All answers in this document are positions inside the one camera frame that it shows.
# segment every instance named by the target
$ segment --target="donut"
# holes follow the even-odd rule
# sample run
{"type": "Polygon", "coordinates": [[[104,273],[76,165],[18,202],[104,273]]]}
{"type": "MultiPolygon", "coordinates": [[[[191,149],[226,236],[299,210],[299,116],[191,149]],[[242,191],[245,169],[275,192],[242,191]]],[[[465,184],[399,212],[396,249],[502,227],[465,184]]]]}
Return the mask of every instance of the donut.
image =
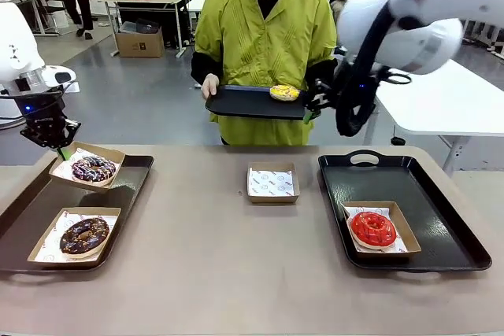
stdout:
{"type": "Polygon", "coordinates": [[[357,214],[351,221],[350,230],[357,243],[370,249],[388,247],[397,238],[394,224],[375,212],[357,214]]]}
{"type": "Polygon", "coordinates": [[[61,236],[60,250],[66,257],[83,259],[100,252],[109,234],[106,221],[99,218],[81,220],[61,236]]]}
{"type": "Polygon", "coordinates": [[[112,181],[116,170],[112,161],[102,157],[83,157],[72,164],[72,177],[80,183],[104,186],[112,181]]]}
{"type": "Polygon", "coordinates": [[[274,86],[269,89],[269,95],[276,100],[280,100],[281,102],[293,102],[299,97],[300,93],[301,91],[297,88],[284,84],[274,86]]]}

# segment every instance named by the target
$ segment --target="yellow frosted donut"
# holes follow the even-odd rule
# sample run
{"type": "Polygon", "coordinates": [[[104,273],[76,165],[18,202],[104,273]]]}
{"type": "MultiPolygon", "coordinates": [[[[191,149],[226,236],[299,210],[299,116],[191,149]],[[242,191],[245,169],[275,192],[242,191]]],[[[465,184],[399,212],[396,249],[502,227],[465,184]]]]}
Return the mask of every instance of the yellow frosted donut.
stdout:
{"type": "Polygon", "coordinates": [[[280,100],[281,102],[293,102],[299,97],[300,90],[293,86],[281,84],[271,87],[269,89],[269,94],[272,98],[280,100]]]}

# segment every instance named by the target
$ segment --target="person in yellow jacket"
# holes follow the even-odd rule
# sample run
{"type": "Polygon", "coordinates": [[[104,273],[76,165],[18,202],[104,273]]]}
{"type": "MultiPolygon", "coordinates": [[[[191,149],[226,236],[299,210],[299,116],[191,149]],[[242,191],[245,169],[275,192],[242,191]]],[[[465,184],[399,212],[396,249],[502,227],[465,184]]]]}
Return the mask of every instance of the person in yellow jacket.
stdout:
{"type": "MultiPolygon", "coordinates": [[[[330,83],[335,69],[335,23],[328,0],[206,0],[196,30],[193,78],[206,100],[218,86],[306,90],[315,79],[330,83]]],[[[223,143],[300,146],[313,123],[211,114],[223,143]]]]}

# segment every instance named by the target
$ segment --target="donut box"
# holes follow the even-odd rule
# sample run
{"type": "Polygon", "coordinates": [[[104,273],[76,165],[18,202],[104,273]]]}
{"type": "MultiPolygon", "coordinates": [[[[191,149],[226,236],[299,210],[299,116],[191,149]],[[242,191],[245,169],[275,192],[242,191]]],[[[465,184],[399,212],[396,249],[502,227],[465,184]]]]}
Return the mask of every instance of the donut box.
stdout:
{"type": "Polygon", "coordinates": [[[92,190],[98,193],[105,193],[108,189],[113,187],[114,181],[117,177],[117,173],[120,171],[120,167],[123,163],[125,154],[121,151],[110,150],[99,146],[89,145],[87,143],[82,142],[73,142],[70,146],[65,147],[64,149],[65,156],[68,156],[68,160],[64,161],[63,158],[58,157],[56,161],[53,163],[52,167],[49,170],[49,175],[52,180],[64,183],[66,185],[76,186],[85,190],[92,190]],[[99,186],[94,183],[86,183],[83,181],[76,181],[72,177],[72,172],[70,165],[76,159],[74,155],[77,155],[78,152],[86,151],[91,153],[97,157],[105,158],[108,161],[114,163],[117,167],[116,173],[113,176],[112,180],[106,185],[99,186]]]}
{"type": "Polygon", "coordinates": [[[348,201],[343,202],[341,206],[345,212],[346,225],[359,257],[410,257],[421,252],[417,238],[415,238],[397,203],[393,201],[348,201]],[[385,217],[393,224],[395,240],[391,245],[382,249],[370,249],[355,239],[351,222],[355,216],[363,212],[374,213],[382,218],[385,217]]]}
{"type": "Polygon", "coordinates": [[[53,219],[46,231],[37,241],[27,260],[33,264],[51,268],[76,266],[78,268],[93,268],[100,264],[100,256],[107,247],[114,232],[114,226],[119,217],[119,208],[63,208],[53,219]],[[85,258],[71,258],[60,250],[61,236],[74,224],[82,220],[99,218],[104,220],[109,233],[95,254],[85,258]]]}
{"type": "Polygon", "coordinates": [[[254,204],[294,204],[299,197],[294,163],[250,163],[246,188],[248,198],[254,204]]]}

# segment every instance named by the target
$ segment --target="brown tray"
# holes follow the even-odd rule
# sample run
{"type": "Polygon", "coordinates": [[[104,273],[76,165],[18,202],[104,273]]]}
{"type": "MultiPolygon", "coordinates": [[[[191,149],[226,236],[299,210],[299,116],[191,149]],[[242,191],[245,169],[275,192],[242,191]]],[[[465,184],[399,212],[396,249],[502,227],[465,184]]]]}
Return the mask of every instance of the brown tray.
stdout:
{"type": "Polygon", "coordinates": [[[112,248],[128,219],[135,199],[154,162],[153,157],[128,156],[104,194],[91,192],[51,180],[49,170],[54,161],[43,169],[14,202],[0,215],[0,271],[43,274],[63,271],[90,271],[108,259],[112,248]],[[109,242],[96,265],[86,267],[42,267],[27,261],[39,238],[62,208],[104,207],[120,208],[120,215],[109,242]]]}

